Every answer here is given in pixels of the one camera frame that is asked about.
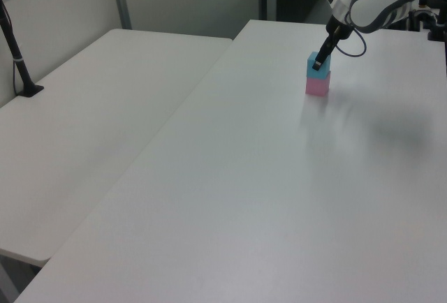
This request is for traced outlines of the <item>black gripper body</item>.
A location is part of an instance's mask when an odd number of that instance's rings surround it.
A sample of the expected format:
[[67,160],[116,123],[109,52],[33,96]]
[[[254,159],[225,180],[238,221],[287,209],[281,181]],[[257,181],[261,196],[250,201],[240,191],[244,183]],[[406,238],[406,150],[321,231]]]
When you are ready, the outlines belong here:
[[328,40],[332,44],[338,44],[340,40],[346,40],[353,32],[353,28],[346,23],[340,22],[333,15],[325,26]]

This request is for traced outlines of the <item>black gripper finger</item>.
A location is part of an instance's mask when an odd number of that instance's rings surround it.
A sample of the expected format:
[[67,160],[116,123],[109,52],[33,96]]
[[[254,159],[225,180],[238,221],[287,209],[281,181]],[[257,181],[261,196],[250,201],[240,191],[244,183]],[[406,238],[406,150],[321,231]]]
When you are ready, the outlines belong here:
[[319,71],[325,60],[332,54],[332,51],[337,46],[335,36],[328,36],[323,42],[317,56],[315,57],[313,69]]

